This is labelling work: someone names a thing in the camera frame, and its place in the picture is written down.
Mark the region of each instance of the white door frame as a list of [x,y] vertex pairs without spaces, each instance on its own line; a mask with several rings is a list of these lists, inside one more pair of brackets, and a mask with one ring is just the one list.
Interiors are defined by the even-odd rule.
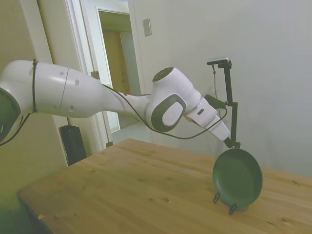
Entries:
[[[84,25],[84,19],[82,15],[82,8],[80,5],[80,0],[65,0],[65,1],[66,1],[66,8],[67,8],[69,20],[71,23],[75,46],[77,49],[81,71],[85,74],[90,75],[91,72],[97,68],[94,68],[94,64],[92,63],[92,58],[95,58],[95,55],[92,55],[92,51],[90,51],[90,48],[89,48],[89,43],[92,43],[92,42],[88,41],[88,38],[87,38],[87,32],[86,32],[86,27]],[[146,86],[145,86],[145,80],[143,76],[142,58],[141,58],[141,53],[140,53],[137,21],[135,18],[135,10],[134,10],[135,7],[134,7],[133,0],[128,0],[128,7],[129,7],[129,12],[118,12],[118,13],[126,13],[130,15],[140,89],[141,89],[141,93],[144,94],[146,93]],[[103,8],[97,8],[97,12],[99,10],[110,11],[110,10],[103,9]],[[101,151],[106,148],[106,143],[113,141],[112,134],[111,134],[110,127],[109,127],[108,117],[107,117],[106,112],[100,112],[92,116],[91,120],[92,120],[93,130],[95,133],[97,149],[98,151]]]
[[[71,23],[81,71],[85,74],[91,75],[91,72],[94,71],[94,69],[80,1],[66,0],[66,8]],[[106,149],[106,143],[113,141],[106,112],[99,112],[95,114],[91,117],[91,122],[94,137],[96,139],[97,150],[101,151]]]

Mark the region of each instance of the doorway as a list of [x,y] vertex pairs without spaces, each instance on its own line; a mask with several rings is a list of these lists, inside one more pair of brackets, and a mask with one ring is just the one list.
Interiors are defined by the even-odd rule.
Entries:
[[[145,80],[129,2],[66,0],[82,71],[97,74],[102,84],[118,91],[140,95]],[[133,117],[103,110],[92,117],[92,124],[99,151],[128,138],[153,141],[148,128]]]
[[[128,14],[99,11],[101,30],[112,87],[119,92],[140,95],[135,48]],[[112,133],[138,123],[131,116],[108,116]]]

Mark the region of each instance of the wood grain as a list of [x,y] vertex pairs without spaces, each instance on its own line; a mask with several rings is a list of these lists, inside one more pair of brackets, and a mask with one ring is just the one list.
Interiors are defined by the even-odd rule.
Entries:
[[24,189],[55,234],[311,234],[312,179],[263,169],[244,211],[212,202],[215,158],[127,140]]

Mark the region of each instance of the black metal bracket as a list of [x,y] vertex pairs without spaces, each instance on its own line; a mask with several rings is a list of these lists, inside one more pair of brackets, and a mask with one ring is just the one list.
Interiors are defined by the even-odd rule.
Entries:
[[236,149],[239,149],[240,142],[236,142],[238,103],[233,102],[231,73],[230,73],[230,69],[232,68],[232,62],[229,60],[228,62],[220,63],[218,64],[218,68],[224,69],[225,87],[226,87],[226,96],[227,96],[226,105],[232,107],[231,138],[225,139],[224,143],[226,144],[228,148],[234,147]]

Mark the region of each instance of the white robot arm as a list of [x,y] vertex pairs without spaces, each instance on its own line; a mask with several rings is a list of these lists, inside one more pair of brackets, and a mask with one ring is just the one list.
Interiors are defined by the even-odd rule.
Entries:
[[90,117],[101,111],[137,114],[150,127],[172,130],[182,116],[224,141],[230,132],[217,111],[176,68],[153,79],[152,94],[132,96],[103,86],[99,80],[66,67],[16,60],[0,76],[0,143],[9,139],[34,110],[64,117]]

